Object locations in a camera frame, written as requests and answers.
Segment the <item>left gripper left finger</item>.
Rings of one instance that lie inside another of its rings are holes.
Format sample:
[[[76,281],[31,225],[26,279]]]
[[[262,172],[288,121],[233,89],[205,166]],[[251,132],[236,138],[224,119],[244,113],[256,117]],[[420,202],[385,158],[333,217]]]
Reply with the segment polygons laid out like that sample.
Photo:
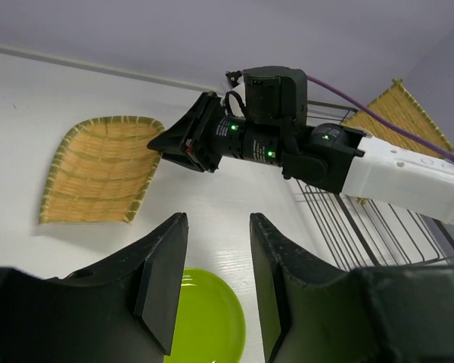
[[[172,352],[188,218],[66,278],[0,267],[0,362],[162,362]]]

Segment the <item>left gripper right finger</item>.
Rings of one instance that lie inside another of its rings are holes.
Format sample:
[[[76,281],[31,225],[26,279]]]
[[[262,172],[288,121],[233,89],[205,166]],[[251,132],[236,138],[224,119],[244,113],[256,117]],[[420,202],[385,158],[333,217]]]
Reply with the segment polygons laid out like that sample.
[[[250,216],[267,362],[454,362],[454,266],[343,271]]]

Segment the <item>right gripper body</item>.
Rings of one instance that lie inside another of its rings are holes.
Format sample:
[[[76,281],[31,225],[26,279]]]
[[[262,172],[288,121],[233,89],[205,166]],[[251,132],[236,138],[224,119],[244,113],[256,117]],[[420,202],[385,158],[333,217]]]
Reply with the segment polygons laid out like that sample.
[[[299,151],[297,131],[307,116],[307,76],[280,66],[241,71],[244,93],[220,98],[204,92],[182,117],[188,125],[180,150],[186,167],[214,172],[223,157],[280,166]]]

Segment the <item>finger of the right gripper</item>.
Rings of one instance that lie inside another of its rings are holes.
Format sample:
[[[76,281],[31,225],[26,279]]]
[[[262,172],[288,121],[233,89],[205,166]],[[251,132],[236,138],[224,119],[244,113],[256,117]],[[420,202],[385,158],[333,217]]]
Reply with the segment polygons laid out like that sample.
[[[163,152],[162,158],[164,160],[175,163],[186,169],[196,169],[197,165],[191,158],[191,148],[183,145],[179,148],[170,148]]]
[[[163,153],[170,148],[186,146],[199,127],[201,120],[212,101],[211,92],[203,92],[191,108],[176,123],[148,142],[148,149]]]

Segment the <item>small bamboo tray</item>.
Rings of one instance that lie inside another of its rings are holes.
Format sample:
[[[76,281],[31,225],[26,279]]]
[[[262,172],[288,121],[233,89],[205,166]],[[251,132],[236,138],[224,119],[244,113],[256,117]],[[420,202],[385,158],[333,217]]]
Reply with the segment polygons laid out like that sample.
[[[146,116],[102,116],[62,138],[48,171],[39,224],[132,223],[162,154],[148,143],[164,131]]]

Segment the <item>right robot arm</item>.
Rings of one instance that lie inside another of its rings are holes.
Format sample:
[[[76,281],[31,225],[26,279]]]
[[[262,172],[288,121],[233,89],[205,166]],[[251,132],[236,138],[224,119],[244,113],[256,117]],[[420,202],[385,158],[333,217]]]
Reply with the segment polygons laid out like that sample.
[[[432,156],[419,154],[333,123],[308,126],[312,77],[300,69],[256,67],[228,78],[224,97],[201,94],[148,148],[198,172],[215,172],[223,157],[276,166],[286,179],[454,225],[454,154],[435,144]]]

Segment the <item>large bamboo tray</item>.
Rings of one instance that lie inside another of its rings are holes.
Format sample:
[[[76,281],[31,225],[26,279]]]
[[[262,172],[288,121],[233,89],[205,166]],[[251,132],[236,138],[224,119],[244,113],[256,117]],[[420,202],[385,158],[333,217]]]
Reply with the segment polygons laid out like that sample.
[[[404,87],[401,79],[394,79],[393,84],[386,91],[368,104],[368,109],[395,126],[454,154],[454,145],[451,144],[438,125]],[[363,130],[397,147],[430,157],[443,158],[442,155],[429,150],[427,147],[381,125],[364,111],[355,113],[344,120],[342,124],[350,128]]]

